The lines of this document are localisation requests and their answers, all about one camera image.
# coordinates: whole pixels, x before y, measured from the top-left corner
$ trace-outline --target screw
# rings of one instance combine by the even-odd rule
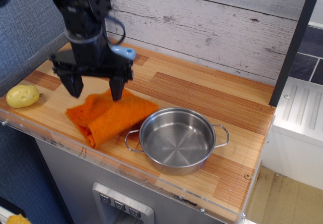
[[[244,175],[244,178],[245,178],[246,180],[250,180],[250,179],[251,179],[251,175],[250,175],[250,174],[245,174],[245,175]]]

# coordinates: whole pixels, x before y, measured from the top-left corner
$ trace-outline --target wooden countertop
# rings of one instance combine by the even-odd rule
[[[76,99],[69,95],[52,72],[49,61],[22,81],[22,84],[35,85],[44,97],[20,109],[9,107],[3,97],[0,99],[0,118],[9,121],[9,125],[24,128],[33,136],[46,136],[52,142],[91,154],[107,164],[112,162],[109,157],[115,158],[119,162],[116,168],[131,173],[133,166],[140,172],[134,171],[134,175],[143,181],[173,193],[175,197],[184,195],[185,200],[189,200],[184,201],[185,204],[203,207],[219,219],[235,222],[232,213],[242,214],[244,211],[252,182],[252,178],[246,179],[245,174],[255,174],[273,120],[275,108],[268,103],[274,88],[135,46],[129,47],[137,52],[133,66],[135,78],[126,83],[125,88],[158,103],[160,108],[190,108],[204,115],[212,124],[222,124],[228,129],[229,144],[216,148],[202,169],[185,176],[158,172],[144,154],[129,152],[125,147],[128,131],[103,144],[98,151],[91,151],[65,111],[82,104],[89,94],[107,91],[109,81],[83,77],[84,88],[80,98]],[[221,128],[215,128],[215,131],[217,144],[225,142],[225,132]],[[132,134],[129,143],[132,148],[140,149],[138,135]]]

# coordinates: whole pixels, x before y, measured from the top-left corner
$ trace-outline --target control panel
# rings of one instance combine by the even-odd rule
[[[116,223],[115,219],[120,215],[120,211],[140,220],[141,223],[155,223],[154,211],[150,206],[98,182],[93,184],[92,191],[103,224]]]

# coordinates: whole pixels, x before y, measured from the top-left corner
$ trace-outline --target white wooden plank wall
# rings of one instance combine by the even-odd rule
[[[113,0],[113,6],[131,44],[274,85],[304,1]],[[107,30],[122,34],[112,23]]]

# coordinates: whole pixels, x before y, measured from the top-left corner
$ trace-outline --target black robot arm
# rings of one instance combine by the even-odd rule
[[[68,92],[74,97],[80,96],[82,75],[108,77],[113,100],[121,99],[125,82],[133,79],[131,67],[136,53],[131,48],[112,45],[108,40],[105,18],[109,18],[112,9],[110,0],[53,2],[63,16],[65,35],[72,50],[52,53],[49,59]],[[124,29],[118,20],[114,22]]]

